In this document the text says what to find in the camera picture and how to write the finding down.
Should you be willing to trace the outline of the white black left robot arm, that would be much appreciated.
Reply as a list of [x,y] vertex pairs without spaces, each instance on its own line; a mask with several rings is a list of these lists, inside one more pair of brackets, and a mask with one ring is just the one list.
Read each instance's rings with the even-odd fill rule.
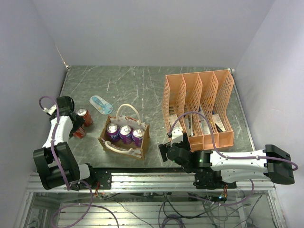
[[69,96],[54,99],[45,95],[40,97],[39,106],[51,124],[46,142],[33,152],[42,186],[46,190],[63,185],[68,190],[79,190],[81,185],[93,188],[97,182],[93,167],[89,163],[79,165],[68,145],[70,137],[85,122],[74,112],[74,100]]

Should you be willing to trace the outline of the brown canvas tote bag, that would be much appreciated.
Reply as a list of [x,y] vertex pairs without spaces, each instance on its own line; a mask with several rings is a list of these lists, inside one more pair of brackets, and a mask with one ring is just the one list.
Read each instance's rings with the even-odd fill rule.
[[[122,115],[122,109],[124,107],[129,107],[133,110],[133,112],[136,114],[135,118],[132,118],[127,115]],[[134,142],[132,141],[130,144],[124,144],[123,141],[120,138],[120,141],[118,142],[111,142],[109,140],[108,135],[106,134],[106,127],[108,124],[114,123],[117,124],[118,128],[122,125],[128,125],[131,127],[131,132],[133,132],[133,129],[136,128],[142,128],[144,130],[144,136],[142,140],[142,145],[141,147],[137,147]],[[150,126],[146,124],[142,118],[140,117],[139,112],[130,104],[122,104],[115,116],[108,116],[107,120],[105,122],[105,126],[98,137],[98,140],[104,150],[106,151],[111,151],[117,154],[125,155],[128,157],[132,157],[138,160],[144,160],[145,155],[147,153],[148,145],[149,145],[149,140],[150,140],[150,135],[149,135],[149,129]]]

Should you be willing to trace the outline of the silver top soda can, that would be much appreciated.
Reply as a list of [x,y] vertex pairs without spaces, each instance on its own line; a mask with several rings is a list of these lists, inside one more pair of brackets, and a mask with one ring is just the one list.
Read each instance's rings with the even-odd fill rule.
[[78,139],[82,139],[84,138],[84,136],[86,135],[86,131],[85,129],[81,126],[79,127],[74,133],[73,136],[78,138]]

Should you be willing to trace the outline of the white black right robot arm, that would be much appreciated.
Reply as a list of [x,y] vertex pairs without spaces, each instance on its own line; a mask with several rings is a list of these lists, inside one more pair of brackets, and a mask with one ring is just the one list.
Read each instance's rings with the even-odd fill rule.
[[195,175],[194,186],[214,190],[236,182],[263,179],[281,185],[295,183],[291,156],[279,147],[267,144],[253,152],[226,153],[207,150],[191,152],[184,143],[159,145],[164,162],[170,160],[186,173]]

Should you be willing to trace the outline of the red soda can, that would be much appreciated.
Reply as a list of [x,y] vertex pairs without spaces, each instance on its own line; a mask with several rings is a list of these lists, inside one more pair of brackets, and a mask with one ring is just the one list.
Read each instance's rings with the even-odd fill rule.
[[84,119],[85,127],[89,127],[93,123],[93,119],[87,109],[79,108],[79,109],[77,109],[76,113]]

